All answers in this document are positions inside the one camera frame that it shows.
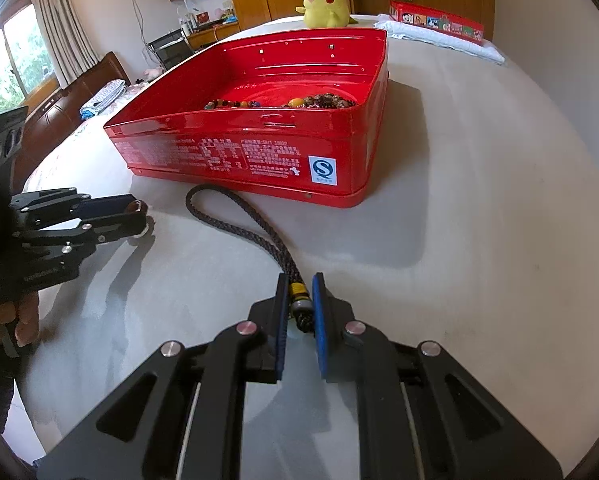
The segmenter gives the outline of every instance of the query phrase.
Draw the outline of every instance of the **human hand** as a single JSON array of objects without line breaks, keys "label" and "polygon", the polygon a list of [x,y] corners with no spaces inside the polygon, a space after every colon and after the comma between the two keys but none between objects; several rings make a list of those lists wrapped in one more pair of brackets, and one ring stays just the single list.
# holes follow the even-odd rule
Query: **human hand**
[{"label": "human hand", "polygon": [[40,297],[37,292],[25,295],[19,301],[0,303],[0,324],[19,321],[16,326],[16,339],[20,347],[26,346],[35,339],[40,329]]}]

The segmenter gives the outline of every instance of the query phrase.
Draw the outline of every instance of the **red tin box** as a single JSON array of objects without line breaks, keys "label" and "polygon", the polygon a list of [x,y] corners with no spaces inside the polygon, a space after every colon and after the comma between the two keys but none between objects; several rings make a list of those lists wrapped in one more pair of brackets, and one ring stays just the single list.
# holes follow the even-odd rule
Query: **red tin box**
[{"label": "red tin box", "polygon": [[[363,200],[388,84],[386,32],[320,28],[218,43],[104,126],[137,175],[336,207]],[[282,108],[332,92],[352,108]],[[214,99],[262,108],[204,110]]]},{"label": "red tin box", "polygon": [[438,32],[472,41],[478,45],[484,43],[483,25],[461,16],[449,14],[443,10],[392,0],[390,3],[390,17],[397,22],[408,23],[417,27],[433,28]]}]

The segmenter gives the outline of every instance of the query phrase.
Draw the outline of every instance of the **white sticker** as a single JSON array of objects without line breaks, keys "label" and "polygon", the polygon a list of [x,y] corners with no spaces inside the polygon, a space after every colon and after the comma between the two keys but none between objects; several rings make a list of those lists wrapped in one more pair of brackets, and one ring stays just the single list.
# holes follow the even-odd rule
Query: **white sticker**
[{"label": "white sticker", "polygon": [[313,182],[337,186],[337,163],[334,158],[308,155],[308,165]]}]

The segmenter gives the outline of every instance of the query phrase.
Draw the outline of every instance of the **folded blanket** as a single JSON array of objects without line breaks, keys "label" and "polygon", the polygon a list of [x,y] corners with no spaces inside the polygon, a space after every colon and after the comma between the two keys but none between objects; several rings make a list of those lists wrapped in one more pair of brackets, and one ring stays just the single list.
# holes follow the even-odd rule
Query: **folded blanket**
[{"label": "folded blanket", "polygon": [[375,23],[375,27],[386,30],[391,38],[397,38],[398,40],[423,41],[424,43],[452,48],[453,50],[458,50],[465,54],[470,54],[471,56],[494,61],[497,64],[504,64],[505,61],[502,54],[497,51],[495,45],[490,41],[484,40],[483,46],[480,46],[471,41],[462,40],[462,38],[456,38],[455,36],[449,36],[448,34],[437,32],[430,28],[416,27],[415,25],[409,25],[408,23],[396,22],[386,14],[379,15],[379,21]]},{"label": "folded blanket", "polygon": [[107,83],[80,108],[82,119],[89,119],[100,114],[125,91],[126,81],[124,79],[115,79]]}]

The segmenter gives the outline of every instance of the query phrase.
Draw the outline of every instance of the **pikachu plush toy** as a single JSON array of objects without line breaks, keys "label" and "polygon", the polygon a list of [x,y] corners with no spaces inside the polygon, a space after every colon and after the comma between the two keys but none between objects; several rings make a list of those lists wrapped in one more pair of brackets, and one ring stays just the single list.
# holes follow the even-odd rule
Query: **pikachu plush toy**
[{"label": "pikachu plush toy", "polygon": [[295,10],[304,14],[308,28],[346,27],[357,23],[351,18],[347,0],[304,0]]}]

